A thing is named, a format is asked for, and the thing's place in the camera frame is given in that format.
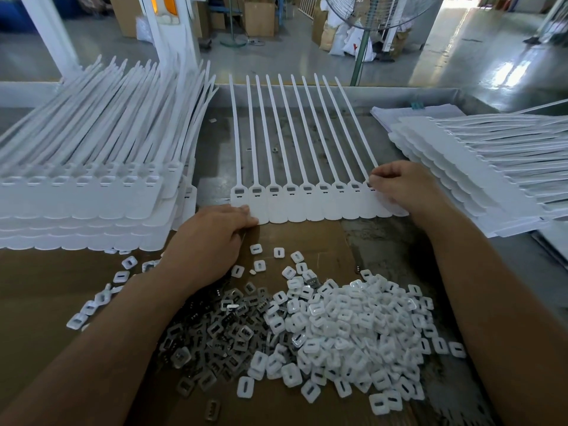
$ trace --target electric fan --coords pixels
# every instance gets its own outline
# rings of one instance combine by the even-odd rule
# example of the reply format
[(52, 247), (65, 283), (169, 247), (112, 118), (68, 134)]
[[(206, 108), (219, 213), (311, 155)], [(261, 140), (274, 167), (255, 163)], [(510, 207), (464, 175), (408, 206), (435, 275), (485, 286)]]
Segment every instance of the electric fan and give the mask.
[(364, 30), (360, 50), (355, 62), (351, 86), (359, 83), (361, 67), (371, 31), (388, 30), (386, 42), (392, 41), (399, 25), (409, 22), (436, 0), (326, 0), (331, 10), (351, 27)]

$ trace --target worktable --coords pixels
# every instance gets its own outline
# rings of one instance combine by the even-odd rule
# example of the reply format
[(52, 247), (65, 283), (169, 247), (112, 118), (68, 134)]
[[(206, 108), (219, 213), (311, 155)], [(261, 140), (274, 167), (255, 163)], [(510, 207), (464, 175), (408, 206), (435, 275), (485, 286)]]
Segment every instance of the worktable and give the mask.
[[(291, 112), (299, 118), (294, 107), (293, 89), (287, 85)], [(386, 132), (369, 114), (371, 106), (402, 107), (412, 101), (421, 101), (425, 106), (454, 103), (466, 114), (494, 112), (489, 106), (456, 89), (419, 88), (347, 88), (349, 99), (359, 116), (361, 127), (370, 142), (379, 163), (401, 158), (400, 152), (388, 141)], [(252, 184), (251, 152), (246, 107), (246, 88), (235, 86), (241, 137), (243, 183)], [(277, 105), (278, 94), (275, 93)], [(256, 114), (255, 130), (259, 158), (266, 159), (260, 115)], [(283, 108), (279, 109), (286, 151), (290, 160), (293, 181), (301, 183), (295, 149), (290, 136), (290, 126)], [(345, 122), (353, 130), (352, 120)], [(280, 148), (273, 122), (269, 128), (271, 146)], [(227, 203), (229, 191), (235, 184), (235, 148), (232, 136), (232, 110), (229, 89), (220, 85), (217, 96), (211, 102), (203, 121), (196, 152), (193, 185), (198, 188), (198, 206)], [(304, 132), (296, 128), (303, 137)], [(312, 133), (316, 153), (325, 163), (321, 144)], [(283, 165), (275, 163), (276, 178), (283, 185)], [(311, 182), (316, 180), (313, 164), (306, 164)], [(324, 178), (329, 182), (329, 168), (323, 167)], [(259, 178), (266, 185), (266, 161), (259, 162)], [(252, 266), (249, 245), (261, 243), (267, 272), (254, 277), (248, 275)], [(493, 244), (506, 262), (540, 299), (558, 316), (562, 307), (568, 305), (566, 291), (568, 274), (557, 265), (528, 235), (499, 238)], [(340, 285), (357, 278), (356, 266), (370, 269), (401, 286), (417, 284), (424, 295), (432, 297), (436, 306), (433, 312), (440, 336), (448, 341), (462, 341), (447, 300), (430, 243), (408, 217), (375, 218), (372, 220), (342, 220), (339, 222), (302, 222), (266, 224), (250, 230), (244, 238), (238, 264), (245, 266), (245, 275), (233, 281), (242, 289), (247, 280), (257, 287), (266, 286), (270, 293), (283, 290), (285, 280), (281, 270), (288, 265), (276, 263), (272, 249), (282, 246), (287, 256), (300, 250), (306, 262), (320, 279), (333, 278)], [(134, 251), (139, 263), (157, 259), (160, 252)], [(65, 323), (109, 282), (121, 269), (124, 256), (108, 255), (100, 251), (10, 251), (0, 250), (0, 408), (3, 408), (23, 387), (28, 385), (76, 335), (66, 329)], [(140, 272), (140, 265), (135, 273)], [(536, 286), (543, 281), (545, 289)], [(209, 398), (221, 401), (222, 408), (217, 424), (500, 424), (469, 358), (463, 360), (452, 356), (432, 354), (425, 356), (421, 368), (425, 401), (404, 403), (402, 412), (375, 417), (370, 410), (367, 396), (358, 390), (346, 399), (339, 399), (335, 389), (328, 385), (322, 395), (310, 406), (300, 394), (299, 387), (288, 389), (280, 380), (257, 382), (252, 399), (236, 397), (236, 381), (218, 382), (210, 394), (196, 388), (188, 399), (175, 392), (179, 372), (163, 370), (147, 374), (134, 402), (127, 424), (207, 424), (203, 420), (205, 403)]]

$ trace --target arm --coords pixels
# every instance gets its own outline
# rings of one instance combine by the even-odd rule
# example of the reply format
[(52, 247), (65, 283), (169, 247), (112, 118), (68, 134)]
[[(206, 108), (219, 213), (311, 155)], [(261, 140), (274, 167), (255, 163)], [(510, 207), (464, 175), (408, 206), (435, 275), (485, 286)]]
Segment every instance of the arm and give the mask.
[(487, 238), (408, 161), (373, 170), (371, 184), (426, 231), (459, 329), (505, 424), (565, 424), (568, 336), (503, 264)]
[(0, 415), (11, 425), (123, 424), (162, 331), (185, 300), (235, 263), (248, 208), (205, 208), (160, 264), (130, 279), (93, 323)]

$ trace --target concrete floor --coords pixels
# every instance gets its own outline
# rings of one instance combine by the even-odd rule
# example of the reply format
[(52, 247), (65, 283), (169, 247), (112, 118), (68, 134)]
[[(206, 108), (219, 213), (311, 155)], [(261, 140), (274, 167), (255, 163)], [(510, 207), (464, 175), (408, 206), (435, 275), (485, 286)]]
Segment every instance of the concrete floor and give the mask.
[[(531, 35), (542, 17), (472, 8), (459, 0), (446, 0), (423, 51), (406, 52), (393, 64), (365, 64), (362, 85), (460, 87), (484, 102), (513, 111), (565, 98), (568, 79), (564, 65), (568, 49), (549, 45), (528, 47), (522, 40)], [(138, 60), (157, 59), (145, 42), (124, 38), (114, 18), (66, 22), (83, 65), (99, 53)], [(337, 76), (349, 83), (354, 66), (350, 56), (334, 57), (321, 51), (311, 39), (311, 21), (295, 11), (280, 33), (265, 39), (264, 46), (225, 48), (217, 33), (210, 59), (219, 82), (237, 81), (247, 74), (283, 75), (296, 80), (313, 74)], [(59, 72), (38, 35), (0, 33), (0, 80), (58, 80)]]

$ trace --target forearm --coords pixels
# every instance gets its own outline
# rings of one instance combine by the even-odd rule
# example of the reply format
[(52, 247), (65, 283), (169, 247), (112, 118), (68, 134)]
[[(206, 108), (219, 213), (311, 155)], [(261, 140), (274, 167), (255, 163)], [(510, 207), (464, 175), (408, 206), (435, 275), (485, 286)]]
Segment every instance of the forearm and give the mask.
[(560, 424), (568, 382), (565, 329), (453, 208), (421, 224), (467, 350), (506, 424)]
[(156, 342), (185, 300), (159, 276), (154, 270), (133, 277), (0, 424), (123, 424)]

